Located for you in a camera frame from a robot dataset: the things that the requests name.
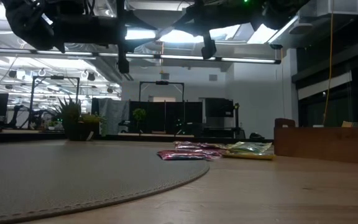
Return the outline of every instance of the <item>green plant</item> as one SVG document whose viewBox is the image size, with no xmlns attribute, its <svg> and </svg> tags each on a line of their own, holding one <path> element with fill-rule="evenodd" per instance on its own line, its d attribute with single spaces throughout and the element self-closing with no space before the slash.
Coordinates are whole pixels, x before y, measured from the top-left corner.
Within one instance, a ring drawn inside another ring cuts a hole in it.
<svg viewBox="0 0 358 224">
<path fill-rule="evenodd" d="M 73 124 L 79 121 L 81 115 L 81 101 L 74 101 L 70 96 L 67 103 L 64 98 L 64 103 L 59 99 L 60 106 L 55 106 L 57 115 L 62 118 L 63 124 Z"/>
<path fill-rule="evenodd" d="M 48 123 L 48 127 L 55 127 L 58 123 L 57 121 L 51 121 Z"/>
<path fill-rule="evenodd" d="M 132 114 L 134 115 L 135 120 L 137 121 L 136 128 L 139 127 L 139 122 L 143 121 L 146 118 L 146 110 L 141 108 L 136 108 Z"/>
<path fill-rule="evenodd" d="M 104 116 L 99 116 L 97 113 L 95 114 L 83 114 L 81 115 L 80 121 L 84 123 L 99 123 L 101 128 L 102 137 L 105 137 L 107 134 L 107 119 Z"/>
<path fill-rule="evenodd" d="M 83 114 L 80 121 L 84 123 L 100 123 L 101 117 L 97 114 Z"/>
<path fill-rule="evenodd" d="M 100 125 L 100 135 L 102 135 L 102 137 L 105 137 L 107 135 L 107 119 L 104 116 L 100 117 Z"/>
</svg>

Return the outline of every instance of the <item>brown box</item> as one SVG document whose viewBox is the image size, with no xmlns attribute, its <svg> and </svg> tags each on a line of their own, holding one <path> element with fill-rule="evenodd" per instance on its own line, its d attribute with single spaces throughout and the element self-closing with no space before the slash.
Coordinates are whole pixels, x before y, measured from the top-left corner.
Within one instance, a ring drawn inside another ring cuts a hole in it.
<svg viewBox="0 0 358 224">
<path fill-rule="evenodd" d="M 276 155 L 358 163 L 358 128 L 296 128 L 293 121 L 283 128 L 285 122 L 276 120 Z"/>
</svg>

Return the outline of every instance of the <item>table surface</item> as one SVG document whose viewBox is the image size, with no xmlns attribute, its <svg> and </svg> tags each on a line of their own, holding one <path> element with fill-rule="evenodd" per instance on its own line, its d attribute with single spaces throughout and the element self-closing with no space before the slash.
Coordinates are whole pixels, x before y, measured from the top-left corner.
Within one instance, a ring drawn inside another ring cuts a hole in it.
<svg viewBox="0 0 358 224">
<path fill-rule="evenodd" d="M 171 149 L 159 142 L 37 141 L 95 147 Z M 27 222 L 56 223 L 285 223 L 358 224 L 358 164 L 277 157 L 220 159 L 202 178 L 133 202 Z"/>
</svg>

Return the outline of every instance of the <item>window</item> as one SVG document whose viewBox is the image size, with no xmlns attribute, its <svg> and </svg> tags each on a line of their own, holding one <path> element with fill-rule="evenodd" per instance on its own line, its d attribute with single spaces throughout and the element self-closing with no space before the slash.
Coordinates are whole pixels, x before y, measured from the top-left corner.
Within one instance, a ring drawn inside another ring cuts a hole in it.
<svg viewBox="0 0 358 224">
<path fill-rule="evenodd" d="M 153 102 L 176 102 L 177 99 L 175 97 L 160 97 L 155 96 L 153 97 Z"/>
</svg>

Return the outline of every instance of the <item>gray mat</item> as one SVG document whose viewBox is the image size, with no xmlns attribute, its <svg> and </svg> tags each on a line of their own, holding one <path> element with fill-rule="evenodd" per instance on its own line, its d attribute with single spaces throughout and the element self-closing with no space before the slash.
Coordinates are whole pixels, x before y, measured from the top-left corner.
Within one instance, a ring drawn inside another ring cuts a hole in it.
<svg viewBox="0 0 358 224">
<path fill-rule="evenodd" d="M 134 200 L 191 182 L 205 161 L 163 161 L 158 150 L 0 146 L 0 223 Z"/>
</svg>

